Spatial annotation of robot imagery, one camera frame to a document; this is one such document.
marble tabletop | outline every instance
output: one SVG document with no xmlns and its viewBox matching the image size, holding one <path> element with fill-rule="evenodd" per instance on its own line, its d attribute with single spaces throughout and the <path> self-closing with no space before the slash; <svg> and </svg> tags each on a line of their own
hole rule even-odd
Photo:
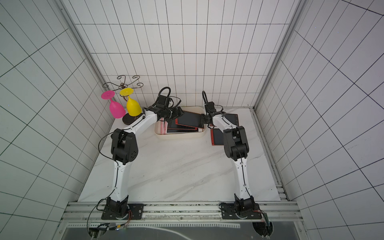
<svg viewBox="0 0 384 240">
<path fill-rule="evenodd" d="M 248 108 L 224 109 L 238 114 L 247 133 L 248 179 L 255 201 L 280 201 L 272 173 Z M 126 125 L 116 119 L 111 130 Z M 101 152 L 109 157 L 112 139 Z M 200 138 L 160 140 L 153 127 L 137 137 L 139 154 L 132 162 L 127 182 L 129 202 L 234 201 L 233 161 L 223 146 L 212 146 L 209 129 Z M 102 155 L 92 168 L 79 202 L 98 202 L 108 196 L 113 185 L 113 161 Z"/>
</svg>

white plastic tray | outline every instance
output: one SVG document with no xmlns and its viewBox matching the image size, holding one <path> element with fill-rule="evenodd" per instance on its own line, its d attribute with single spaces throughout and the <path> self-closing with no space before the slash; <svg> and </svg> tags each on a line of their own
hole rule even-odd
<svg viewBox="0 0 384 240">
<path fill-rule="evenodd" d="M 192 112 L 192 113 L 202 113 L 205 114 L 205 111 L 202 107 L 181 107 L 181 109 Z M 194 137 L 202 137 L 204 136 L 207 124 L 204 124 L 204 129 L 202 132 L 185 132 L 185 133 L 178 133 L 178 134 L 161 134 L 161 121 L 157 121 L 155 123 L 155 134 L 160 139 L 184 139 L 184 138 L 194 138 Z"/>
</svg>

pink wine glass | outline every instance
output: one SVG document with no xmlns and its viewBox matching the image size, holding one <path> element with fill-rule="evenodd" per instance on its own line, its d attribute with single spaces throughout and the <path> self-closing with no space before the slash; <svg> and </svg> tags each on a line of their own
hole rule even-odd
<svg viewBox="0 0 384 240">
<path fill-rule="evenodd" d="M 112 100 L 113 96 L 115 96 L 114 91 L 106 91 L 101 95 L 101 98 L 105 100 L 111 100 L 109 110 L 111 111 L 114 118 L 122 118 L 126 114 L 125 109 L 120 103 Z"/>
</svg>

metal bracket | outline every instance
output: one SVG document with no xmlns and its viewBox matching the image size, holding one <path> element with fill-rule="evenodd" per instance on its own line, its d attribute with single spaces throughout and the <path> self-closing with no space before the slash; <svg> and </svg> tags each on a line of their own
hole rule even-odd
<svg viewBox="0 0 384 240">
<path fill-rule="evenodd" d="M 261 219 L 262 218 L 261 213 L 258 213 L 258 212 L 254 212 L 253 214 L 250 214 L 249 216 L 237 215 L 235 204 L 222 202 L 222 203 L 220 203 L 219 207 L 221 209 L 222 219 Z M 260 207 L 257 203 L 255 203 L 255 208 L 260 209 Z"/>
<path fill-rule="evenodd" d="M 128 204 L 128 209 L 132 212 L 131 220 L 140 220 L 143 214 L 144 204 Z M 105 206 L 103 214 L 101 215 L 102 220 L 128 220 L 129 215 L 124 218 L 118 218 L 119 216 L 114 213 L 108 206 Z"/>
</svg>

white tiled wall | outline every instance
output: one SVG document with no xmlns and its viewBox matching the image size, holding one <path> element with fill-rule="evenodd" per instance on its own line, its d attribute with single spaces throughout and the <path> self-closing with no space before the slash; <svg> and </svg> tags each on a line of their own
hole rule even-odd
<svg viewBox="0 0 384 240">
<path fill-rule="evenodd" d="M 165 86 L 182 106 L 201 106 L 202 90 L 216 104 L 253 106 L 299 1 L 63 2 L 106 81 L 141 76 L 141 106 Z"/>
<path fill-rule="evenodd" d="M 313 0 L 257 106 L 311 239 L 384 234 L 384 1 Z"/>
<path fill-rule="evenodd" d="M 0 2 L 0 239 L 51 239 L 112 117 L 52 0 Z"/>
</svg>

